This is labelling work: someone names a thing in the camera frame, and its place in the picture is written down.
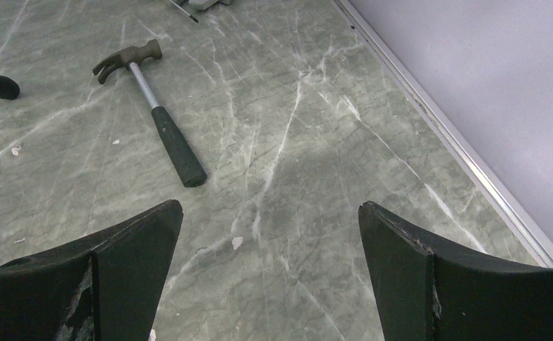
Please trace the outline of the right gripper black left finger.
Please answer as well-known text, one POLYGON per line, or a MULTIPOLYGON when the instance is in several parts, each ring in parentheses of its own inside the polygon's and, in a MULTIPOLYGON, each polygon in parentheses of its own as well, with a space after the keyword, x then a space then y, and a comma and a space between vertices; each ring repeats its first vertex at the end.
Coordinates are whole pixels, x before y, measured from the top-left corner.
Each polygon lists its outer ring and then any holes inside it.
POLYGON ((183 221, 167 200, 0 266, 0 340, 147 340, 183 221))

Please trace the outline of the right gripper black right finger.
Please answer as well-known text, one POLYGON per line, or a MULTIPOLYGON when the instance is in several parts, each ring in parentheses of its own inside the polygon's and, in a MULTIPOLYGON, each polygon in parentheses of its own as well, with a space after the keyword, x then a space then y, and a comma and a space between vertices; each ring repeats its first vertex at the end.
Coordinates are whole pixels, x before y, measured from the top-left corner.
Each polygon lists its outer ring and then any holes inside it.
POLYGON ((386 340, 553 340, 553 269, 475 251, 374 202, 358 219, 386 340))

